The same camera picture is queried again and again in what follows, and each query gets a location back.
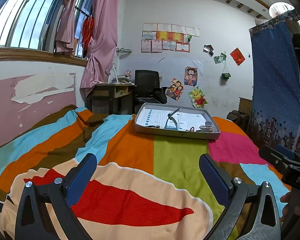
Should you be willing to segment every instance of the pink curtain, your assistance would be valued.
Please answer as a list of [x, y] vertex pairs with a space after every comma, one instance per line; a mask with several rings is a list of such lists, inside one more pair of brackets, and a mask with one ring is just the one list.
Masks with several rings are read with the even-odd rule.
[[63, 0], [65, 8], [61, 14], [56, 36], [56, 50], [66, 55], [74, 51], [74, 7], [76, 0]]
[[92, 0], [94, 31], [88, 46], [88, 64], [81, 81], [83, 97], [101, 82], [107, 82], [118, 43], [118, 0]]

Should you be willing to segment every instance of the silver screw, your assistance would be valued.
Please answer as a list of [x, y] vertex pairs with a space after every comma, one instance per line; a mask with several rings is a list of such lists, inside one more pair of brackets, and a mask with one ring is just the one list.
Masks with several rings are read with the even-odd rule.
[[26, 183], [26, 187], [31, 187], [32, 186], [32, 181], [28, 181], [27, 183]]
[[265, 182], [263, 183], [263, 185], [264, 185], [265, 187], [271, 187], [271, 184], [270, 184], [269, 182], [267, 182], [267, 181], [265, 181]]
[[54, 183], [55, 184], [60, 184], [62, 182], [62, 178], [56, 178], [55, 180], [54, 180]]
[[241, 184], [241, 183], [242, 183], [242, 179], [240, 179], [240, 178], [238, 178], [238, 177], [234, 178], [233, 180], [234, 180], [234, 182], [235, 182], [236, 184]]

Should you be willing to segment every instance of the bedspread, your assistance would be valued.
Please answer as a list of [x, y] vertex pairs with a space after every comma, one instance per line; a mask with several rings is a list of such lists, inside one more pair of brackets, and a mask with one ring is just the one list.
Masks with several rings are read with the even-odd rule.
[[[98, 167], [71, 208], [93, 239], [203, 239], [224, 210], [199, 170], [205, 153], [245, 183], [269, 181], [281, 212], [278, 199], [289, 187], [232, 122], [214, 117], [221, 135], [207, 141], [136, 133], [134, 118], [68, 106], [1, 147], [0, 231], [14, 239], [27, 181], [41, 185], [63, 177], [87, 153], [96, 155]], [[47, 207], [59, 237], [66, 239], [51, 204]]]

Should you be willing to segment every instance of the window sill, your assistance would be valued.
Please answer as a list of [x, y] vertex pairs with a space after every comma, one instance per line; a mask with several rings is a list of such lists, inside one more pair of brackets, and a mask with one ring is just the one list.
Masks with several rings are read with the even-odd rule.
[[35, 49], [0, 48], [0, 61], [43, 61], [86, 67], [87, 60]]

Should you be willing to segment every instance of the gray box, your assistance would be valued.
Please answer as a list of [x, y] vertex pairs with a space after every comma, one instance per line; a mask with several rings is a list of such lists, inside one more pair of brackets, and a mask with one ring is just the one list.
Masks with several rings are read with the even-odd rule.
[[[143, 109], [156, 109], [156, 110], [167, 110], [167, 111], [175, 111], [180, 108], [180, 112], [189, 113], [189, 114], [201, 114], [206, 121], [212, 122], [212, 131], [213, 132], [190, 132], [190, 131], [177, 131], [177, 130], [168, 130], [168, 129], [159, 129], [153, 127], [144, 127], [137, 124], [137, 120], [139, 115]], [[162, 104], [151, 104], [144, 103], [138, 114], [134, 120], [135, 130], [140, 133], [150, 133], [150, 134], [158, 134], [158, 135], [168, 135], [168, 136], [176, 136], [176, 137], [187, 137], [187, 138], [197, 138], [197, 139], [208, 139], [208, 140], [217, 140], [220, 135], [220, 129], [207, 110], [197, 109], [192, 107], [185, 106], [173, 106], [173, 105], [162, 105]]]

